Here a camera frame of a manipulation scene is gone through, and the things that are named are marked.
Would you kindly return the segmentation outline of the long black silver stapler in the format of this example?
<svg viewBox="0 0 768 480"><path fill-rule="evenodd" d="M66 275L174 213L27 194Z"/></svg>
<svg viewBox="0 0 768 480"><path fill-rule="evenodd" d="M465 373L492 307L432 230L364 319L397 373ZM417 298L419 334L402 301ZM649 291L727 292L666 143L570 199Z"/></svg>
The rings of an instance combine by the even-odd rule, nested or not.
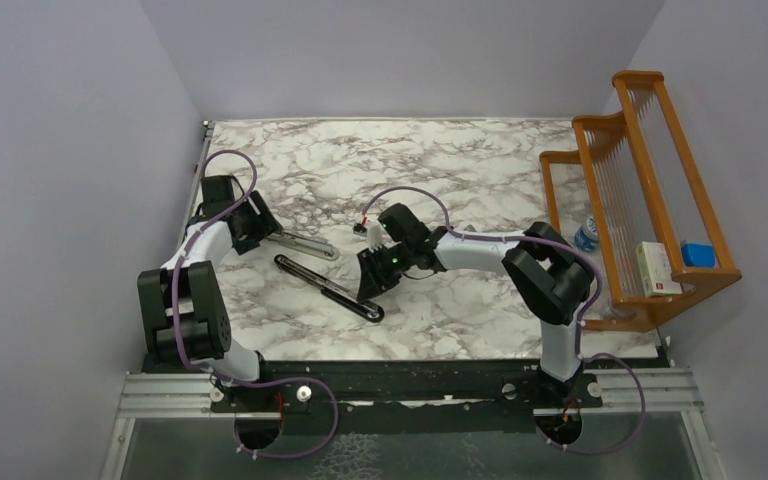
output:
<svg viewBox="0 0 768 480"><path fill-rule="evenodd" d="M288 231L273 233L267 237L267 240L323 260L335 261L340 256L338 249L323 239L306 237ZM280 270L314 286L320 294L353 314L362 317L367 322L380 323L385 318L385 311L380 305L371 301L358 301L355 292L291 260L284 254L276 255L274 263Z"/></svg>

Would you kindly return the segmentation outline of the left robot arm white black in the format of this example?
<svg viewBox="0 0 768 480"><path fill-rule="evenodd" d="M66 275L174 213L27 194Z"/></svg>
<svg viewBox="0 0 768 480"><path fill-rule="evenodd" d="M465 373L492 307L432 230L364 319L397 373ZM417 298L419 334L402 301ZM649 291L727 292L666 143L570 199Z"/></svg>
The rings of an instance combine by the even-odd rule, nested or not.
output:
<svg viewBox="0 0 768 480"><path fill-rule="evenodd" d="M273 401L274 384L260 374L262 356L233 339L216 267L243 255L283 227L259 192L237 198L231 175L201 180L203 200L183 244L160 268L137 278L147 355L159 365L212 371L238 380L236 396L258 411Z"/></svg>

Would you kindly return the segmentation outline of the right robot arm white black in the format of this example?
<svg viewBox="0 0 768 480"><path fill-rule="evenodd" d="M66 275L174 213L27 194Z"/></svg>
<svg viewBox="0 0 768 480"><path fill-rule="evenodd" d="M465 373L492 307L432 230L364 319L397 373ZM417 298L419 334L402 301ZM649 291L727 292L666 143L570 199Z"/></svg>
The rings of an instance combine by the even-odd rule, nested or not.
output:
<svg viewBox="0 0 768 480"><path fill-rule="evenodd" d="M542 355L539 398L560 407L577 392L583 362L574 316L588 300L595 271L575 255L545 222L491 240L457 236L446 227L430 229L404 204L387 208L376 224L361 221L353 231L367 246L358 255L357 299L371 300L396 287L411 269L441 273L471 270L508 277L540 322Z"/></svg>

